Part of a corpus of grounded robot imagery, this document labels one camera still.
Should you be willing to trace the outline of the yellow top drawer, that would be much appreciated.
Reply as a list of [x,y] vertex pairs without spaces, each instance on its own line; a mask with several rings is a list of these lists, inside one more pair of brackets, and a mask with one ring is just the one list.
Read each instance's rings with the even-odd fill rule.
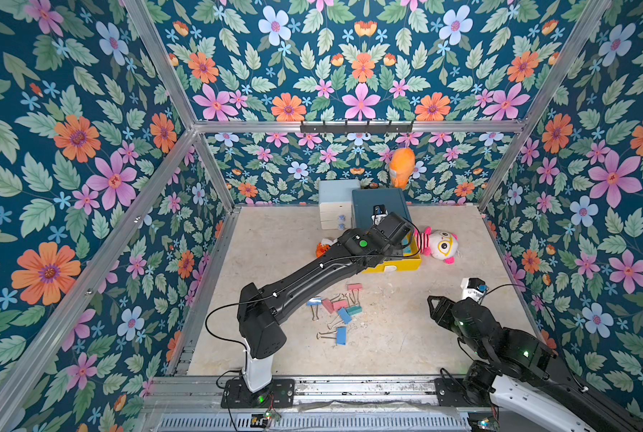
[[422,264],[422,256],[418,251],[416,240],[405,239],[402,245],[404,246],[402,256],[395,254],[383,263],[364,270],[363,274],[408,272],[418,270]]

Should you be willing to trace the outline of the teal binder clip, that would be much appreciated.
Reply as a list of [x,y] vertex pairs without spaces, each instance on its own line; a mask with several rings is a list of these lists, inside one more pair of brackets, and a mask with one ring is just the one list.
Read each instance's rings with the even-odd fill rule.
[[346,312],[350,316],[355,316],[358,315],[359,313],[362,313],[363,308],[361,306],[355,305],[355,306],[350,306],[346,309]]

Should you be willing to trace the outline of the blue binder clip bottom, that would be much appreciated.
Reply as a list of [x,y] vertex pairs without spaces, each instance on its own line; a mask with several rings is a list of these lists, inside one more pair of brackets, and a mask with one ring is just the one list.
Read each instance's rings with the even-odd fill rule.
[[337,327],[327,332],[318,332],[317,339],[333,340],[338,346],[345,346],[347,344],[348,329],[346,327]]

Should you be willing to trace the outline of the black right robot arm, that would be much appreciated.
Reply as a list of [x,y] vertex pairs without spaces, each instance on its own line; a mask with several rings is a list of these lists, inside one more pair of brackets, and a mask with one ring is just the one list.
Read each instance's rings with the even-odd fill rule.
[[478,356],[462,380],[469,402],[511,410],[556,431],[643,431],[643,419],[575,374],[544,342],[503,327],[472,298],[427,300],[431,319]]

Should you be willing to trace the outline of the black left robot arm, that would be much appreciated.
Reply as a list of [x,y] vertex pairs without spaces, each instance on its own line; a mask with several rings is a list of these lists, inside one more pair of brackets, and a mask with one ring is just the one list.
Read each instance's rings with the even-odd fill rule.
[[411,221],[390,212],[368,230],[346,230],[321,257],[278,282],[242,288],[237,320],[247,356],[242,372],[247,389],[260,392],[272,382],[274,355],[287,342],[282,325],[294,312],[330,286],[396,257],[414,231]]

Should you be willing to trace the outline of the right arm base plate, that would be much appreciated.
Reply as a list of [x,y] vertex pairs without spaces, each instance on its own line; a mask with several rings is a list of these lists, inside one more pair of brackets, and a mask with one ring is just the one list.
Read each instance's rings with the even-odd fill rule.
[[467,386],[462,377],[456,377],[444,368],[440,369],[433,383],[440,406],[489,407],[491,405],[490,397],[485,391]]

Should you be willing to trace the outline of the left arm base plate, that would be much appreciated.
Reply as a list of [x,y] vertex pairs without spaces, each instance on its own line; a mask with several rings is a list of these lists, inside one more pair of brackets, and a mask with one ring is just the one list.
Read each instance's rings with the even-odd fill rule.
[[279,409],[294,405],[296,381],[293,379],[273,379],[261,390],[251,391],[242,378],[226,382],[222,395],[223,409]]

